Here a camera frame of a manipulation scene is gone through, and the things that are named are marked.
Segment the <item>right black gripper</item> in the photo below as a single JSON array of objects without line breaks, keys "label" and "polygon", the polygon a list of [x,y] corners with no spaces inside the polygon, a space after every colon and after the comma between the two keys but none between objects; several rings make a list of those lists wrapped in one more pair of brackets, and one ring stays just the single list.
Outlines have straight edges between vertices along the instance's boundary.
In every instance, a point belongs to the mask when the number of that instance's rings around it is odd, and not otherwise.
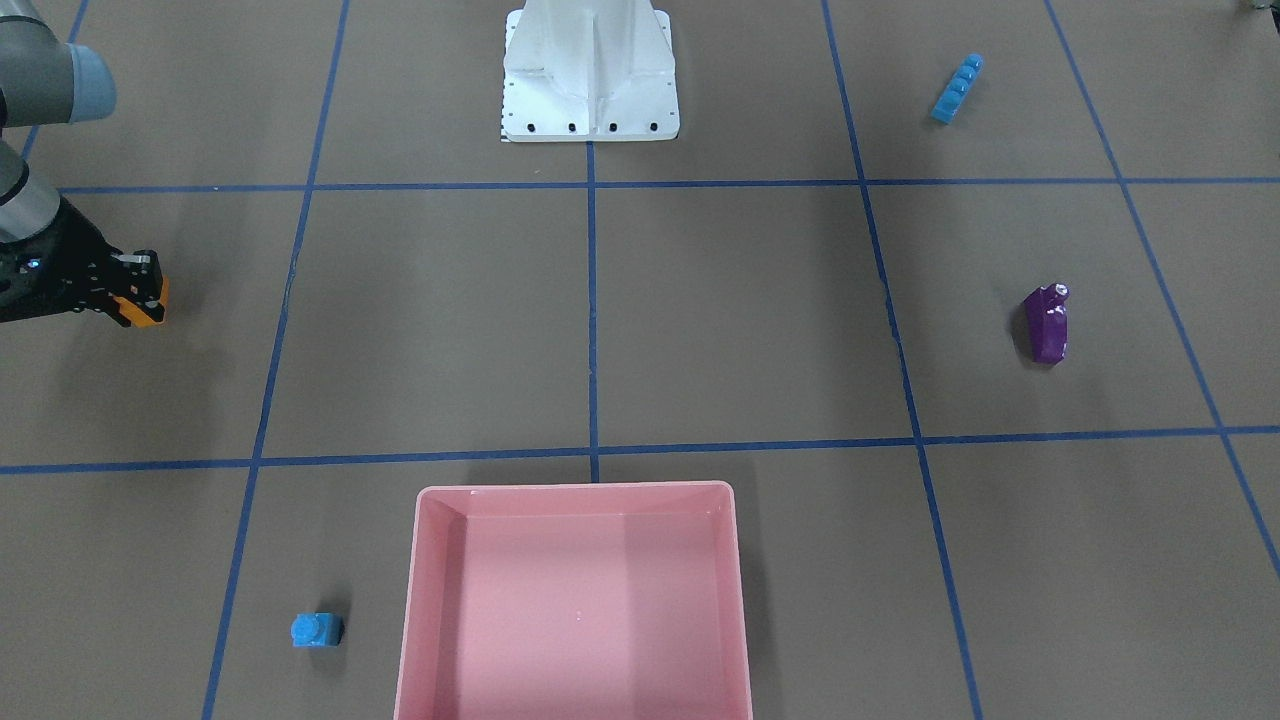
[{"label": "right black gripper", "polygon": [[52,222],[35,236],[4,243],[1,322],[61,313],[101,313],[124,328],[165,322],[165,304],[141,305],[111,296],[111,278],[122,265],[129,273],[159,273],[152,250],[122,252],[70,201],[63,199]]}]

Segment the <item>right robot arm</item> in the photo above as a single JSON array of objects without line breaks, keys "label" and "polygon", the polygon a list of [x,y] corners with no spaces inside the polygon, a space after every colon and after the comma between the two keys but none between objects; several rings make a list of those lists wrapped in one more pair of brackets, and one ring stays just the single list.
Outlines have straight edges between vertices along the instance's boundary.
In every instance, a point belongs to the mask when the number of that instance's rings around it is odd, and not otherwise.
[{"label": "right robot arm", "polygon": [[[3,128],[109,117],[116,87],[91,47],[63,42],[32,1],[1,9]],[[169,279],[155,251],[125,252],[10,145],[1,152],[1,319],[96,313],[118,325],[166,319]]]}]

